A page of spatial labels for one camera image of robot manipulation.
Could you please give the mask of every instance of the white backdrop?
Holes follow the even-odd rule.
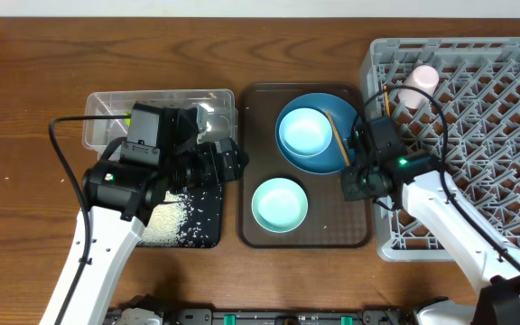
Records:
[[[520,18],[520,0],[0,0],[0,16]]]

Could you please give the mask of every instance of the light blue bowl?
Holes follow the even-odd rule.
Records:
[[[332,140],[329,119],[312,108],[298,108],[286,114],[280,124],[280,142],[291,154],[310,158],[322,153]]]
[[[307,213],[306,193],[300,185],[288,179],[265,181],[252,196],[252,215],[268,231],[292,231],[300,226]]]
[[[280,152],[289,163],[304,172],[314,174],[323,175],[340,172],[342,168],[346,167],[346,164],[344,163],[342,152],[334,139],[332,139],[330,145],[323,152],[309,158],[294,155],[284,146],[280,136],[280,125],[286,115],[298,108],[312,108],[322,114],[328,109],[345,148],[347,148],[346,139],[350,137],[350,128],[354,118],[357,116],[357,111],[340,97],[325,93],[311,93],[300,96],[288,103],[276,121],[276,143],[278,144],[278,149],[280,149]],[[347,150],[347,155],[348,159],[354,162],[354,150]]]

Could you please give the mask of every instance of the mint green bowl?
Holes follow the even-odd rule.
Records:
[[[307,212],[306,193],[300,185],[288,179],[265,181],[252,196],[254,219],[268,231],[292,231],[304,221]]]

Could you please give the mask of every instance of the blue plate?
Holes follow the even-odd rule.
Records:
[[[357,111],[346,100],[340,97],[324,93],[311,93],[300,96],[288,103],[276,121],[276,143],[278,144],[278,149],[280,149],[280,152],[289,163],[304,172],[314,174],[324,175],[340,172],[342,168],[346,167],[346,164],[344,163],[344,158],[342,157],[342,152],[336,142],[336,138],[332,138],[326,150],[310,158],[294,156],[286,150],[280,141],[279,129],[282,119],[294,109],[303,107],[319,110],[322,114],[328,109],[345,148],[347,147],[347,139],[350,136],[350,127],[352,127],[352,122],[357,116]],[[348,159],[354,162],[354,150],[347,150],[347,155]]]

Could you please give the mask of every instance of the wooden stick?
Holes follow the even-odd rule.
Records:
[[[388,102],[388,92],[386,91],[386,85],[383,87],[385,90],[385,109],[386,109],[386,115],[390,116],[390,103]]]
[[[324,113],[326,113],[326,117],[329,119],[330,126],[332,126],[332,132],[334,132],[334,137],[336,138],[336,142],[339,144],[340,152],[342,153],[342,156],[344,157],[344,163],[346,163],[347,166],[350,166],[350,160],[348,159],[347,152],[344,149],[344,145],[342,144],[342,140],[340,140],[339,131],[336,129],[334,120],[332,119],[332,116],[330,115],[330,112],[328,109],[326,111],[324,111]]]

